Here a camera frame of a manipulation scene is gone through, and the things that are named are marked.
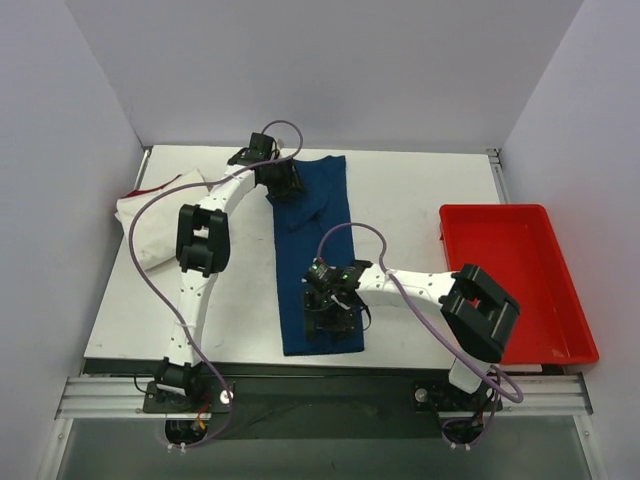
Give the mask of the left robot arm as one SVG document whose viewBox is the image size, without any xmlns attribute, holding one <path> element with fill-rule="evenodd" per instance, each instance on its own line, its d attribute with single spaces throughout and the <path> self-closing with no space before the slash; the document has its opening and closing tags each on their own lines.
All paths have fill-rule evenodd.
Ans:
<svg viewBox="0 0 640 480">
<path fill-rule="evenodd" d="M 230 217 L 258 185 L 278 200 L 304 187 L 292 159 L 282 161 L 277 141 L 265 131 L 251 134 L 249 144 L 226 164 L 225 181 L 209 188 L 202 200 L 178 213 L 176 260 L 180 268 L 179 318 L 168 350 L 155 375 L 170 404 L 182 412 L 195 409 L 204 395 L 200 379 L 204 361 L 197 348 L 214 284 L 231 256 Z"/>
</svg>

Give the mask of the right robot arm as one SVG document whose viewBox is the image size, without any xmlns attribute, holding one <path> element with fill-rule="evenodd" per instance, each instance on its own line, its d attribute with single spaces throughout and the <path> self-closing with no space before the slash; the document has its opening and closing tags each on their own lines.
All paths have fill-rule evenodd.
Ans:
<svg viewBox="0 0 640 480">
<path fill-rule="evenodd" d="M 467 407 L 481 385 L 513 403 L 523 401 L 521 388 L 499 368 L 521 307 L 482 268 L 466 264 L 458 271 L 424 273 L 368 260 L 337 267 L 316 258 L 303 284 L 320 301 L 322 314 L 374 307 L 410 310 L 454 356 L 442 386 L 451 406 Z"/>
</svg>

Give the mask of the folded white t-shirt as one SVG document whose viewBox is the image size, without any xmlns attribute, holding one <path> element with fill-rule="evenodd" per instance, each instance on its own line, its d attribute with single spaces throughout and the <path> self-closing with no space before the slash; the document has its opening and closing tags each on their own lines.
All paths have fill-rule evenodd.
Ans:
<svg viewBox="0 0 640 480">
<path fill-rule="evenodd" d="M 197 168 L 176 175 L 174 178 L 176 179 L 173 183 L 160 192 L 117 200 L 115 217 L 121 223 L 125 237 L 129 235 L 134 216 L 149 201 L 172 188 L 204 181 Z M 145 271 L 175 257 L 180 209 L 184 204 L 197 204 L 208 193 L 209 189 L 205 186 L 181 190 L 154 203 L 142 214 L 136 223 L 134 250 Z"/>
</svg>

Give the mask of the red plastic bin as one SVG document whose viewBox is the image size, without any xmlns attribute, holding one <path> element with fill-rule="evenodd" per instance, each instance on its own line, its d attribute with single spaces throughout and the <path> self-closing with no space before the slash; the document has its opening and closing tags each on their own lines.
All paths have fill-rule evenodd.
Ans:
<svg viewBox="0 0 640 480">
<path fill-rule="evenodd" d="M 503 363 L 589 365 L 600 355 L 545 208 L 446 204 L 440 230 L 447 266 L 483 268 L 521 306 Z"/>
</svg>

